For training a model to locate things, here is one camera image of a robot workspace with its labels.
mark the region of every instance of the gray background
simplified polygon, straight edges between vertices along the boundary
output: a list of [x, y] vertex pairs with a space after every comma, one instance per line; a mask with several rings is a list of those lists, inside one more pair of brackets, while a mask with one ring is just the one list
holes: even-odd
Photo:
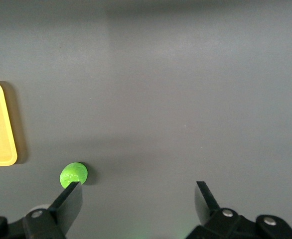
[[0, 1], [10, 222], [86, 162], [73, 239], [182, 239], [196, 180], [292, 226], [292, 0]]

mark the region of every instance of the metal screw head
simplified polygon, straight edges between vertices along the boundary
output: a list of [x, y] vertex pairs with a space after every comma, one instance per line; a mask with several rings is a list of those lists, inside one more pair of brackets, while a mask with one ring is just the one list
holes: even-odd
[[270, 226], [275, 226], [277, 224], [273, 218], [269, 217], [264, 218], [264, 222]]
[[38, 218], [39, 216], [41, 216], [43, 213], [43, 211], [39, 210], [39, 211], [36, 211], [34, 213], [32, 213], [31, 217], [32, 218]]
[[222, 211], [222, 214], [228, 218], [232, 217], [234, 214], [229, 210], [229, 209], [225, 209]]

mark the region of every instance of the green ball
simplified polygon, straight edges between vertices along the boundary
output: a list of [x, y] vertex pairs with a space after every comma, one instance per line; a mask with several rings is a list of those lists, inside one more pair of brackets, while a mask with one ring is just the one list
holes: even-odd
[[71, 163], [67, 165], [60, 175], [60, 182], [63, 188], [67, 188], [72, 182], [85, 183], [87, 179], [87, 169], [82, 163]]

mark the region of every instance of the green sphere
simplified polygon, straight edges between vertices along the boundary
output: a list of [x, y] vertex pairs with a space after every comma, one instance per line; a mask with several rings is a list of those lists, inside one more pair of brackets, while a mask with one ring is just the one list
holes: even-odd
[[60, 182], [63, 188], [67, 188], [72, 182], [84, 184], [87, 179], [87, 169], [82, 163], [71, 163], [67, 165], [60, 175]]

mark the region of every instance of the screw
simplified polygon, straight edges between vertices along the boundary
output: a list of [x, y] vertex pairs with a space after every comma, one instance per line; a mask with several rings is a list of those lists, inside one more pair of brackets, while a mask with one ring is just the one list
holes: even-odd
[[270, 226], [275, 226], [277, 224], [274, 219], [269, 217], [264, 218], [264, 222]]
[[41, 210], [36, 211], [36, 212], [32, 213], [31, 217], [32, 217], [32, 218], [38, 218], [39, 216], [42, 215], [42, 213], [43, 213], [43, 212], [42, 212]]
[[226, 217], [232, 217], [234, 214], [229, 210], [229, 209], [225, 209], [222, 211], [222, 214]]

